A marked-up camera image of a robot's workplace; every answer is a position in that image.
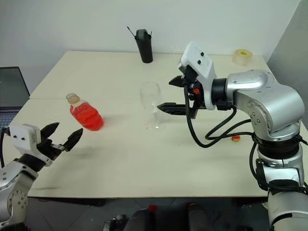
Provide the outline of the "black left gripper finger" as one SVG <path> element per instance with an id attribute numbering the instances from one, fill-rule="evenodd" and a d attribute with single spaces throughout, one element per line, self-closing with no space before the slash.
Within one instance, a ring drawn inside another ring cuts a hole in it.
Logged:
<path id="1" fill-rule="evenodd" d="M 83 128 L 76 130 L 73 132 L 68 138 L 67 141 L 63 144 L 64 150 L 69 152 L 73 149 L 73 147 L 79 142 L 81 136 L 83 134 Z"/>
<path id="2" fill-rule="evenodd" d="M 40 130 L 41 142 L 45 142 L 45 141 L 52 142 L 52 140 L 50 139 L 50 136 L 56 131 L 59 125 L 60 125 L 59 122 L 55 122 L 55 123 L 48 124 L 44 128 L 42 128 Z"/>

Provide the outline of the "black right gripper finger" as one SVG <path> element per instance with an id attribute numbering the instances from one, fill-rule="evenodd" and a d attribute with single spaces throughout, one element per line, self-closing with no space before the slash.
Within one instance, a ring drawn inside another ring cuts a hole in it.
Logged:
<path id="1" fill-rule="evenodd" d="M 162 103 L 157 106 L 157 108 L 167 114 L 175 116 L 184 116 L 187 113 L 186 104 L 177 104 L 177 103 Z"/>
<path id="2" fill-rule="evenodd" d="M 176 76 L 172 78 L 168 84 L 176 87 L 184 87 L 185 84 L 184 76 Z"/>

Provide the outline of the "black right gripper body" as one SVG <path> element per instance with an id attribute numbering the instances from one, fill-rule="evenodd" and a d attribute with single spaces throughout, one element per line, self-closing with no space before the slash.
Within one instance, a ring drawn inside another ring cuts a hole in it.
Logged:
<path id="1" fill-rule="evenodd" d="M 195 119 L 199 109 L 205 109 L 204 104 L 204 93 L 202 84 L 197 80 L 198 74 L 189 65 L 186 67 L 180 67 L 183 75 L 180 78 L 180 87 L 184 88 L 187 86 L 187 96 L 189 102 L 192 101 L 192 107 L 190 109 L 190 118 Z"/>

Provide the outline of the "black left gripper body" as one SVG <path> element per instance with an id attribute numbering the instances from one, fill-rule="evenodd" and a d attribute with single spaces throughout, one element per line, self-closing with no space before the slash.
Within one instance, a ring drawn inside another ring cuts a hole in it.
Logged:
<path id="1" fill-rule="evenodd" d="M 52 161 L 64 151 L 62 145 L 53 144 L 50 139 L 44 139 L 41 143 L 37 144 L 37 149 Z"/>

